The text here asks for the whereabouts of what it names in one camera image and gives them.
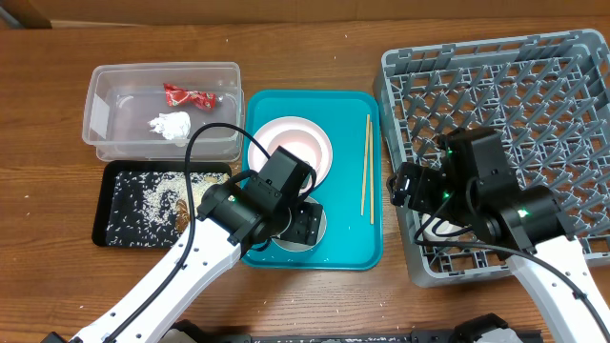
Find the grey bowl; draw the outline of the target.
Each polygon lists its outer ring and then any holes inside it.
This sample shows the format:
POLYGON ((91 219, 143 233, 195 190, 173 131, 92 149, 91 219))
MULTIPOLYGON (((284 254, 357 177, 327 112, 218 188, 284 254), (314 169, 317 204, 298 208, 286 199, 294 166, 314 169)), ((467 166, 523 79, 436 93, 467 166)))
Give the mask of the grey bowl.
MULTIPOLYGON (((315 199, 313 199, 311 196, 309 196, 305 202, 311 202, 311 203, 317 203, 319 204, 315 199)), ((292 218, 291 218, 291 222, 293 220, 293 216, 295 215, 295 211, 296 209, 292 212, 292 218)), ((320 232, 319 232, 319 238, 317 243, 314 246, 305 246, 305 245, 301 245, 301 244, 296 244, 296 243, 290 243, 290 242, 286 242, 286 241, 282 241, 278 238, 278 236, 273 238, 273 241, 276 243, 276 245, 278 245, 280 248, 282 248, 283 250, 287 251, 287 252, 307 252, 307 251, 311 251, 314 247, 316 247, 317 245, 320 244, 321 240, 324 237, 324 234, 326 232, 326 228, 327 228, 327 217, 326 217, 326 212, 323 209, 323 214, 322 214, 322 219, 321 219, 321 225, 320 225, 320 232)))

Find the wooden chopstick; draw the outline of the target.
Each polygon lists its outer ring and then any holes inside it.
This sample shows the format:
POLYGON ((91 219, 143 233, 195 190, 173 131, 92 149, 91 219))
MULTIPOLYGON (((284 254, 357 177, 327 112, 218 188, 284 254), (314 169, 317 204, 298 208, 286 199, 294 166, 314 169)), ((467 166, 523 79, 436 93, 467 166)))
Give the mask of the wooden chopstick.
POLYGON ((364 155, 363 155, 363 173, 362 173, 362 185, 361 185, 360 215, 364 215, 364 206, 365 206, 365 200, 366 200, 368 153, 369 153, 369 139, 370 139, 369 137, 370 137, 370 114, 367 114, 366 115, 366 122, 365 122, 365 139, 364 139, 364 155))
POLYGON ((374 173, 374 128, 369 122, 369 181, 370 181, 370 224, 375 224, 375 173, 374 173))

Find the brown food scrap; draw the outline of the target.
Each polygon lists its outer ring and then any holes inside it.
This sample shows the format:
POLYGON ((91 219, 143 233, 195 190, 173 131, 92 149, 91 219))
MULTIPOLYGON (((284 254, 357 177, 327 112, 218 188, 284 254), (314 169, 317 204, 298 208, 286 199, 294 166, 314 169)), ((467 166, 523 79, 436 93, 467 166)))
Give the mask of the brown food scrap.
POLYGON ((175 229, 178 233, 183 233, 190 226, 191 222, 189 205, 185 200, 179 199, 176 202, 175 210, 175 229))

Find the white napkin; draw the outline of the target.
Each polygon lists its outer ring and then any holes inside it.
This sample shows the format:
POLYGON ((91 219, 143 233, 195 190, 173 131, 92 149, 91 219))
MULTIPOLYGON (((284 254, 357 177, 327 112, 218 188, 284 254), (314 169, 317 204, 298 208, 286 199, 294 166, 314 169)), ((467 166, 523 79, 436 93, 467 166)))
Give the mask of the white napkin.
POLYGON ((151 132, 166 140, 186 139, 191 131, 191 117, 185 111, 160 113, 148 122, 151 132))

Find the red snack wrapper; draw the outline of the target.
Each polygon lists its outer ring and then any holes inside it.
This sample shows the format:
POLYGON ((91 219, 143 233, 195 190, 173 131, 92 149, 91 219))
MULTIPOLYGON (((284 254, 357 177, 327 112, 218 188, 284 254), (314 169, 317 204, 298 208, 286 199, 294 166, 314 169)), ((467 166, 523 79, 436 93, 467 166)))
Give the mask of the red snack wrapper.
POLYGON ((203 111, 211 111, 223 101, 221 95, 212 92, 189 91, 168 83, 164 83, 163 88, 166 102, 170 107, 191 104, 203 111))

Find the white cup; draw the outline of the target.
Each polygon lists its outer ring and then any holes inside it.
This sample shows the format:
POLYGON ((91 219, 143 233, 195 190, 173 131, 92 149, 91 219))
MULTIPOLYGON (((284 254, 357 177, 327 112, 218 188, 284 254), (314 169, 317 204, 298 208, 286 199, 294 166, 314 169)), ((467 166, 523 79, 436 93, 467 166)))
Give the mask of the white cup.
POLYGON ((456 232, 459 232, 461 227, 450 224, 447 221, 442 221, 435 218, 425 229, 422 234, 423 240, 427 241, 448 241, 457 240, 456 232))

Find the pink bowl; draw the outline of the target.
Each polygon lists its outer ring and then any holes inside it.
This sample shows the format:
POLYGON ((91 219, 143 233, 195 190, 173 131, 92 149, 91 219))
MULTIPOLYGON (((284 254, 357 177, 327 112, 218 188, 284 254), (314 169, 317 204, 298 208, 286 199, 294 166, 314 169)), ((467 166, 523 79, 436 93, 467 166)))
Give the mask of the pink bowl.
POLYGON ((328 157, 321 136, 313 131, 282 131, 271 139, 269 152, 273 152, 279 147, 307 162, 315 169, 318 169, 328 157))

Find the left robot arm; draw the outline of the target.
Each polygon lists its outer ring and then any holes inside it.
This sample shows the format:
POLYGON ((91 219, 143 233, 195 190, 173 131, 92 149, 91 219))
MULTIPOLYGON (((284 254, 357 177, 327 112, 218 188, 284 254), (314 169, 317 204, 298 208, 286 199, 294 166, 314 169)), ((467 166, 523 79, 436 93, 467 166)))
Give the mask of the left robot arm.
POLYGON ((289 229, 316 172, 283 147, 259 171, 211 186, 191 207, 191 226, 110 310, 72 342, 158 342, 195 299, 247 251, 289 229))

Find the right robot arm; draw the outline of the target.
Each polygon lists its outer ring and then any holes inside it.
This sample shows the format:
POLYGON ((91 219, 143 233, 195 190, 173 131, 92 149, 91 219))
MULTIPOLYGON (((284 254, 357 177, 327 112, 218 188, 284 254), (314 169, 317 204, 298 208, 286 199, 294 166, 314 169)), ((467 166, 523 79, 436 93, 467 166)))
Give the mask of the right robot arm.
POLYGON ((413 243, 496 252, 556 341, 608 341, 609 307, 552 191, 520 188, 493 129, 456 129, 437 144, 439 169, 403 162, 386 183, 393 205, 428 216, 413 243))

